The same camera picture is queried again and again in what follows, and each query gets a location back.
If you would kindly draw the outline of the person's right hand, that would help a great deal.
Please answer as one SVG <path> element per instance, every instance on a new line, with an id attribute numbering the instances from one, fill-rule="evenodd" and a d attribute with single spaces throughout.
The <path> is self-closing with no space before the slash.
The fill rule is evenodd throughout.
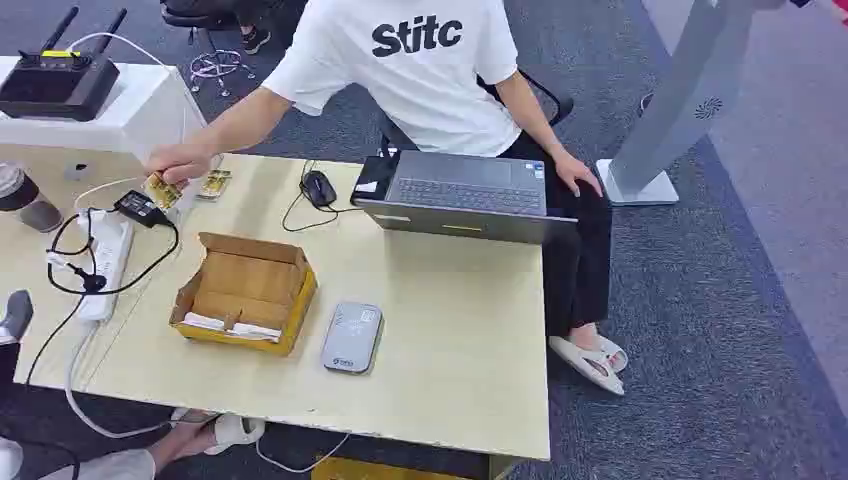
<path id="1" fill-rule="evenodd" d="M 206 175 L 214 156 L 215 153 L 203 145 L 167 145 L 151 153 L 145 169 L 148 173 L 157 173 L 170 185 L 179 185 Z"/>

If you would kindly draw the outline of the person's left hand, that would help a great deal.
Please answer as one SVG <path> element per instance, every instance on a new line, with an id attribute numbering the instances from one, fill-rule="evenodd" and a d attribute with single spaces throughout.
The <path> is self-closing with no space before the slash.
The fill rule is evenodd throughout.
<path id="1" fill-rule="evenodd" d="M 604 192 L 596 175 L 585 163 L 562 150 L 552 155 L 558 176 L 564 181 L 575 197 L 581 197 L 593 191 L 598 197 Z"/>

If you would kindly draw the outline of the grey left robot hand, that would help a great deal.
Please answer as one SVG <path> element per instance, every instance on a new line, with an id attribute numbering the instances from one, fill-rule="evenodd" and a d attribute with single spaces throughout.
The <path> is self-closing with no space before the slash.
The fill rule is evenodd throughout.
<path id="1" fill-rule="evenodd" d="M 1 320 L 1 345 L 19 343 L 25 335 L 34 315 L 34 308 L 27 290 L 10 294 Z"/>

